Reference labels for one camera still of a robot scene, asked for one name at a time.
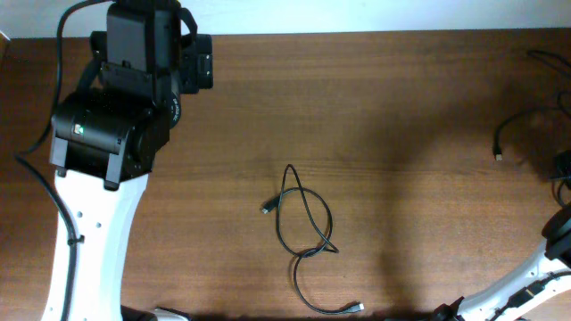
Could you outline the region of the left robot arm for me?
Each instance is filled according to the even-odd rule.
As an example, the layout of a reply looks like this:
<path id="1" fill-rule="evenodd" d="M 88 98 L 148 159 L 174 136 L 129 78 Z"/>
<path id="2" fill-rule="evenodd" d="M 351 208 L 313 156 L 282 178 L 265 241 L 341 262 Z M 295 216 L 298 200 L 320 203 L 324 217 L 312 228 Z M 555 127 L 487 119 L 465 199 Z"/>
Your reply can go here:
<path id="1" fill-rule="evenodd" d="M 213 86 L 212 40 L 177 1 L 112 1 L 92 58 L 52 116 L 59 212 L 45 320 L 183 320 L 122 305 L 129 232 L 181 98 Z"/>

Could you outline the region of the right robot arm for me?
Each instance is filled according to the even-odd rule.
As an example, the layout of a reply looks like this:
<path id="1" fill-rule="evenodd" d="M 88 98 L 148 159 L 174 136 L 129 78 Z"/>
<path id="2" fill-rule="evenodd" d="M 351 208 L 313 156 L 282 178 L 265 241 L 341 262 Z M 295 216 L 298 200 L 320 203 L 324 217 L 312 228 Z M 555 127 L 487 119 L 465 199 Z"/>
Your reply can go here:
<path id="1" fill-rule="evenodd" d="M 554 158 L 559 186 L 553 194 L 560 209 L 542 229 L 542 242 L 534 253 L 486 289 L 443 304 L 429 321 L 518 320 L 554 296 L 570 290 L 570 204 L 561 199 L 561 189 L 570 186 L 570 151 Z"/>

